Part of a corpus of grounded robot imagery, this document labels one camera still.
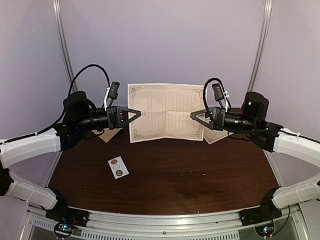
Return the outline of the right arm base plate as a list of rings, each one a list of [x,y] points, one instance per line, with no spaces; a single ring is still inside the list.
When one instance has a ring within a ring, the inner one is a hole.
[[[282,216],[282,211],[274,209],[269,211],[264,207],[254,207],[249,209],[243,209],[239,212],[239,218],[242,226],[257,225],[264,222],[271,222],[276,218]]]

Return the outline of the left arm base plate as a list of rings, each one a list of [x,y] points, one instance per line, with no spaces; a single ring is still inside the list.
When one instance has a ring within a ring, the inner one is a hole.
[[[86,227],[89,219],[88,211],[69,207],[67,208],[66,213],[63,213],[62,216],[58,216],[58,214],[53,210],[45,209],[45,212],[45,216],[49,219],[55,220],[61,224],[68,224],[76,227]]]

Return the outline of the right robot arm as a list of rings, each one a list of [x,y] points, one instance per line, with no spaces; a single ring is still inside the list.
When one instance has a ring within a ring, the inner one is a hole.
[[[240,113],[222,107],[205,107],[190,117],[210,130],[247,134],[259,148],[295,157],[316,167],[320,165],[320,142],[282,125],[266,121],[269,100],[254,91],[247,92]],[[296,184],[271,190],[256,210],[259,220],[268,220],[276,209],[320,197],[320,175]]]

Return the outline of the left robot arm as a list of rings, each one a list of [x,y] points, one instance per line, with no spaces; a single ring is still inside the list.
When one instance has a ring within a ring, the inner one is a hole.
[[[1,140],[0,194],[39,205],[61,222],[67,222],[72,218],[72,211],[57,190],[23,179],[9,167],[36,156],[72,149],[87,132],[120,129],[139,118],[141,112],[121,106],[97,108],[84,91],[70,94],[63,101],[63,107],[63,120],[47,130]]]

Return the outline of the brown paper envelope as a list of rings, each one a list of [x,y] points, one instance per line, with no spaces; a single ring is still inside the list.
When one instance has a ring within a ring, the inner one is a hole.
[[[108,129],[105,128],[104,132],[99,132],[97,130],[92,130],[92,132],[98,136],[101,140],[103,140],[105,143],[108,143],[118,132],[120,132],[121,128],[115,128],[115,129]]]

